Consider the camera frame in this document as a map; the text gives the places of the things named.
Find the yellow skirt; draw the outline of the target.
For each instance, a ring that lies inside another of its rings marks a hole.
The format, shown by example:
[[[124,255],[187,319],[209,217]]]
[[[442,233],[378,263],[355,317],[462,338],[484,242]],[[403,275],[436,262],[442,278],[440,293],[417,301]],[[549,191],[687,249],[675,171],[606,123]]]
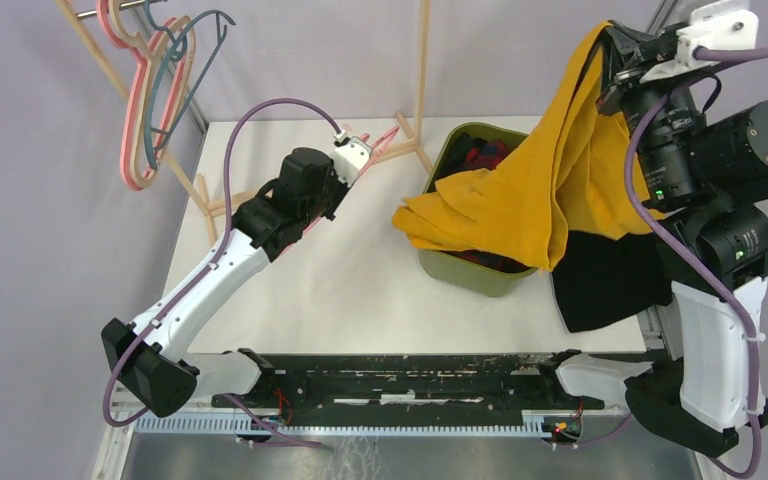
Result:
[[[442,178],[432,193],[405,199],[392,217],[417,249],[479,250],[551,271],[570,232],[618,240],[651,228],[624,184],[629,129],[598,113],[604,53],[593,28],[571,55],[538,125],[495,169]]]

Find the red plaid skirt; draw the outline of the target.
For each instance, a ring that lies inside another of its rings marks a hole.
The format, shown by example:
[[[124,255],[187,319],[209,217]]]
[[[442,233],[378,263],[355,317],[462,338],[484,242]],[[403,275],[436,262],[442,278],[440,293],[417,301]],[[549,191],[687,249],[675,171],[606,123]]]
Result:
[[[494,170],[509,154],[510,150],[501,140],[485,140],[461,133],[455,142],[453,152],[447,159],[449,176],[480,169]],[[451,256],[480,265],[491,270],[515,274],[528,270],[524,264],[498,254],[467,250],[451,253]]]

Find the olive green plastic basket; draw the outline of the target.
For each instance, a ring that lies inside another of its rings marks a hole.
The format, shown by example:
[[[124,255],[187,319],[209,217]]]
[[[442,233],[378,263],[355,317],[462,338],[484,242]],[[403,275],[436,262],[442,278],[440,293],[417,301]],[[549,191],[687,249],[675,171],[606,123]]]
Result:
[[[424,192],[434,192],[435,182],[453,170],[455,157],[460,153],[465,156],[467,138],[472,140],[471,147],[475,146],[477,140],[498,140],[513,150],[527,136],[524,132],[482,122],[468,122],[456,127],[443,143]],[[469,259],[463,257],[464,252],[419,250],[417,255],[421,267],[430,277],[491,298],[507,295],[523,279],[537,272],[533,267],[511,264],[507,259],[503,259],[503,262],[507,262],[509,267],[494,269],[493,265],[498,266],[499,262],[476,263],[473,261],[474,253]]]

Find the grey blue plastic hanger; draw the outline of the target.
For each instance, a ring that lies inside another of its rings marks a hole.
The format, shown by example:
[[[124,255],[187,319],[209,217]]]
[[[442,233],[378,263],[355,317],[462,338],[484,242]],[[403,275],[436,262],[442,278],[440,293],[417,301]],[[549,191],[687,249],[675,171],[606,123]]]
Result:
[[[166,106],[163,109],[161,119],[158,121],[154,119],[154,113],[157,110],[158,98],[162,93],[163,81],[155,79],[151,82],[146,104],[147,112],[141,127],[148,163],[147,171],[155,173],[166,153],[172,134],[184,114],[187,113],[194,100],[195,92],[218,56],[219,50],[227,39],[229,29],[236,25],[236,21],[222,10],[209,9],[193,18],[189,16],[175,17],[160,24],[153,16],[150,3],[146,3],[142,10],[147,23],[159,35],[160,45],[155,48],[155,52],[160,55],[159,70],[161,73],[167,71],[172,73]],[[196,79],[191,81],[190,77],[197,53],[196,26],[208,20],[211,20],[215,27],[215,45]]]

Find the beige wooden hanger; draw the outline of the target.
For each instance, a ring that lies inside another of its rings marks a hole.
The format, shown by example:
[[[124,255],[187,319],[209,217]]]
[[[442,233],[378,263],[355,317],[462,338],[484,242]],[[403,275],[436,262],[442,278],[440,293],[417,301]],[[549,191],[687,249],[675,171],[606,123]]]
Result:
[[[129,29],[126,27],[126,26],[125,26],[125,28],[126,28],[126,29],[127,29],[127,31],[128,31],[128,32],[130,32],[130,33],[136,33],[136,31],[130,31],[130,30],[129,30]],[[155,78],[155,79],[157,79],[157,80],[161,79],[161,80],[163,81],[163,76],[162,76],[162,73],[160,72],[160,70],[158,71],[158,73],[157,73],[157,75],[156,75],[156,78]],[[164,95],[163,93],[161,93],[161,94],[160,94],[160,97],[158,98],[158,102],[157,102],[157,104],[156,104],[157,110],[156,110],[156,112],[154,113],[154,119],[155,119],[156,121],[158,121],[158,120],[160,120],[160,119],[161,119],[161,116],[162,116],[162,112],[163,112],[163,109],[164,109],[164,107],[166,106],[166,97],[167,97],[167,95],[168,95],[168,94]],[[142,167],[145,167],[145,166],[147,166],[147,165],[148,165],[148,163],[147,163],[147,160],[146,160],[146,157],[145,157],[145,156],[142,156],[142,157],[140,158],[140,160],[139,160],[139,164],[140,164]]]

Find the pink plastic hanger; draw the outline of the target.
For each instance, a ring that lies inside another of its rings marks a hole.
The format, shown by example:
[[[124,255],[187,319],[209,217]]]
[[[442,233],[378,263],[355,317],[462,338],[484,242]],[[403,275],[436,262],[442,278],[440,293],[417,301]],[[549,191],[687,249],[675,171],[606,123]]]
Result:
[[[338,177],[347,180],[351,188],[359,178],[381,157],[395,139],[400,128],[393,126],[372,144],[369,135],[351,137],[347,146],[336,147],[331,158],[337,166]]]
[[[96,9],[104,9],[106,6],[116,7],[119,2],[98,0]],[[152,185],[158,170],[157,165],[162,163],[166,156],[164,147],[160,150],[155,149],[159,145],[161,135],[151,132],[149,138],[145,139],[143,133],[146,126],[145,115],[154,111],[148,105],[151,83],[159,71],[160,60],[170,43],[170,38],[163,31],[156,31],[149,38],[139,32],[128,32],[119,10],[109,14],[100,13],[97,19],[109,41],[114,46],[129,51],[136,61],[136,71],[129,90],[124,117],[120,174],[128,188],[140,191]],[[153,160],[156,165],[142,167],[139,164],[142,156]]]

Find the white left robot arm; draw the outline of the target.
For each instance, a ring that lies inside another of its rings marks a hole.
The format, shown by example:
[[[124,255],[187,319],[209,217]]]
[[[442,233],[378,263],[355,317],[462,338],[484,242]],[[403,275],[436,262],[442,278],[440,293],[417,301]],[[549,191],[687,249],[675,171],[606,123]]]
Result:
[[[254,407],[267,404],[275,382],[253,353],[196,354],[189,347],[240,287],[316,220],[333,219],[371,158],[371,149],[357,138],[330,154],[294,149],[279,176],[239,206],[228,231],[184,280],[132,321],[112,319],[103,327],[113,379],[158,418],[193,399],[226,393]]]

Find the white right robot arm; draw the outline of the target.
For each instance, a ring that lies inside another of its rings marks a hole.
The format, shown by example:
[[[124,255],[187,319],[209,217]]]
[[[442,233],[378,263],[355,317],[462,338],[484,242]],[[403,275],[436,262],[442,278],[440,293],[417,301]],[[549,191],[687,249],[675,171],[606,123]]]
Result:
[[[597,110],[621,114],[649,193],[637,212],[653,222],[671,284],[682,350],[664,362],[600,358],[570,350],[545,362],[540,400],[562,408],[576,396],[629,410],[654,435],[718,457],[738,431],[768,424],[760,386],[760,310],[768,287],[768,100],[714,124],[690,88],[733,66],[768,58],[754,46],[750,13],[678,23],[644,33],[611,22]]]

